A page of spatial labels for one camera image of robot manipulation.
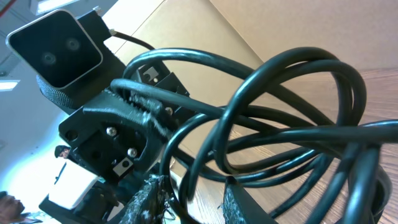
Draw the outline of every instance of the black cable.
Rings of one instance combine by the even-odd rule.
[[[380,145],[370,144],[362,151],[354,165],[353,184],[342,223],[360,224],[369,220],[370,206],[376,189],[376,172],[379,165]]]
[[[374,145],[398,142],[398,121],[385,121],[358,127],[366,105],[366,88],[363,79],[355,69],[340,62],[331,53],[314,47],[292,49],[275,56],[254,71],[238,62],[209,52],[192,49],[158,49],[145,52],[130,61],[123,77],[130,78],[141,66],[163,60],[199,63],[244,80],[229,104],[222,108],[126,79],[114,80],[111,83],[111,88],[117,93],[133,91],[139,95],[197,112],[197,115],[184,123],[169,140],[160,163],[160,174],[166,176],[170,175],[169,164],[172,157],[175,157],[187,168],[187,173],[184,175],[178,191],[179,200],[173,193],[170,179],[166,179],[167,191],[173,198],[170,204],[183,221],[197,223],[188,214],[186,204],[193,198],[199,175],[219,182],[224,182],[226,179],[225,175],[205,165],[211,160],[215,160],[223,172],[234,175],[245,187],[269,187],[283,184],[312,170],[300,188],[271,212],[271,216],[274,218],[290,209],[311,191],[334,157],[342,161],[330,187],[319,202],[319,214],[316,217],[312,215],[308,220],[309,223],[322,220],[349,172],[353,176],[353,186],[351,186],[352,192],[350,191],[343,221],[350,222],[355,216],[361,216],[365,220],[366,216],[372,215],[368,211],[371,211],[370,205],[374,201],[373,196],[366,195],[365,190],[370,192],[374,190],[372,187],[376,180],[382,186],[381,190],[385,195],[388,196],[391,193],[391,183],[389,185],[385,176],[381,177],[375,171],[380,170],[377,166],[380,152],[379,148]],[[331,72],[335,79],[339,97],[336,125],[321,111],[281,85],[292,78],[317,72]],[[284,101],[318,126],[313,126],[311,123],[283,111],[249,105],[265,92]],[[253,118],[276,121],[290,128],[278,129]],[[210,131],[195,159],[178,148],[188,133],[214,119],[220,120]],[[257,133],[229,140],[233,124],[251,128]],[[228,153],[249,147],[284,142],[293,142],[302,147],[239,166],[230,164],[226,159]],[[353,146],[362,145],[367,146],[366,149],[353,148]],[[359,161],[354,156],[356,154],[361,154],[370,160],[370,166],[364,167],[364,161]],[[355,169],[347,166],[347,162],[356,162]],[[364,205],[357,206],[355,204],[354,194],[361,194],[361,202]],[[372,207],[375,217],[380,216],[385,204],[386,201],[383,201],[375,209]]]
[[[345,154],[341,162],[339,163],[337,170],[328,185],[325,193],[322,195],[322,198],[318,202],[314,211],[311,213],[310,217],[307,220],[308,224],[311,223],[320,223],[322,219],[325,217],[329,208],[335,202],[338,194],[346,182],[348,174],[351,172],[351,168],[354,165],[354,162],[361,152],[363,145],[351,143],[348,144],[347,149],[345,150]]]
[[[137,39],[137,38],[132,37],[132,36],[127,35],[127,34],[122,34],[120,32],[113,31],[112,36],[120,38],[120,39],[123,39],[123,40],[130,41],[130,42],[138,44],[138,45],[141,45],[141,46],[145,47],[148,50],[155,50],[155,48],[153,46],[151,46],[151,44],[148,44],[147,42],[145,42],[143,40]]]

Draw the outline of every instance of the wall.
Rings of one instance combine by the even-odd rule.
[[[397,1],[210,1],[263,61],[314,46],[357,69],[397,66]]]
[[[105,13],[115,2],[81,0],[65,9],[78,16],[100,6]],[[4,44],[5,34],[35,19],[27,10],[28,5],[28,1],[18,0],[0,18],[0,70],[4,68],[2,59],[10,54]],[[14,90],[0,92],[0,141],[6,143],[0,149],[0,190],[21,199],[28,212],[38,210],[65,162],[56,159],[53,150],[63,144],[58,124],[67,115],[42,96],[35,75],[26,63],[20,62],[3,79],[21,81]]]

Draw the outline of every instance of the wood grain surface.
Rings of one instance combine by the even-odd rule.
[[[379,121],[382,119],[398,118],[398,68],[397,69],[380,69],[380,70],[366,70],[361,72],[368,90],[368,103],[366,111],[361,120],[361,123],[368,123],[371,121]],[[337,115],[338,98],[336,86],[331,75],[327,73],[316,73],[304,77],[296,78],[294,80],[284,83],[284,86],[298,93],[301,97],[311,102],[314,106],[319,108],[331,119],[335,120]],[[263,105],[271,108],[277,108],[294,115],[303,116],[292,109],[290,106],[280,102],[278,99],[265,94],[258,98],[254,105]],[[231,133],[232,138],[244,136],[252,133],[251,130],[235,126]],[[199,146],[193,147],[190,140],[195,137],[187,138],[181,145],[182,149],[195,156]],[[269,146],[255,147],[247,149],[244,152],[234,153],[229,157],[229,160],[234,164],[245,164],[256,161],[265,157],[269,157],[291,148],[296,147],[293,144],[277,144]],[[326,189],[329,180],[331,179],[334,170],[338,164],[335,159],[329,170],[325,173],[318,184],[312,191],[296,206],[282,216],[277,221],[279,223],[303,223],[309,216],[314,206],[317,204],[320,196]],[[388,173],[392,184],[393,193],[390,201],[383,213],[379,223],[398,223],[398,146],[393,144],[385,144],[382,148],[381,165]],[[216,169],[214,162],[209,163],[209,166]],[[179,176],[182,176],[185,169],[179,164],[175,164],[173,171]],[[259,205],[267,212],[271,211],[281,204],[285,199],[292,195],[299,186],[304,182],[308,176],[299,177],[284,185],[269,187],[264,189],[247,189],[248,192],[256,199]],[[193,214],[199,221],[203,223],[224,223],[222,211],[219,208],[223,201],[223,184],[216,183],[206,179],[200,179],[197,187],[197,205],[199,211],[191,209]],[[323,220],[323,223],[335,223],[340,217],[344,209],[347,188],[341,191],[338,200],[334,203],[332,209]]]

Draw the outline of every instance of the person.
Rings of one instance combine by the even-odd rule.
[[[62,157],[64,159],[69,159],[72,162],[76,163],[76,160],[74,160],[72,157],[69,156],[69,152],[70,152],[70,147],[68,146],[57,146],[55,147],[55,158],[58,157]],[[65,163],[58,175],[58,177],[55,177],[55,183],[56,184],[58,182],[59,177],[62,174],[62,171],[65,169],[65,167],[67,166],[67,163]]]
[[[70,147],[57,146],[55,147],[55,158],[62,157],[64,159],[68,159],[69,152],[70,152]]]
[[[25,210],[24,205],[20,200],[16,200],[14,196],[7,192],[0,192],[0,223],[42,223],[52,219],[44,212],[22,213]]]

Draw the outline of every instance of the black plastic mount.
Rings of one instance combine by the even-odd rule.
[[[77,82],[62,90],[55,90],[37,77],[37,83],[43,95],[68,114],[72,114],[88,100],[101,93],[115,78],[121,78],[126,66],[104,45],[111,37],[109,29],[97,15],[91,11],[78,18],[78,22],[91,37],[103,55],[102,63],[86,73]]]
[[[228,224],[277,224],[234,177],[227,177],[222,205]]]
[[[167,140],[163,131],[169,131],[159,126],[159,116],[168,114],[156,116],[103,91],[62,122],[59,131],[79,165],[117,183],[133,168],[146,172],[157,161]],[[136,155],[130,156],[129,149]]]

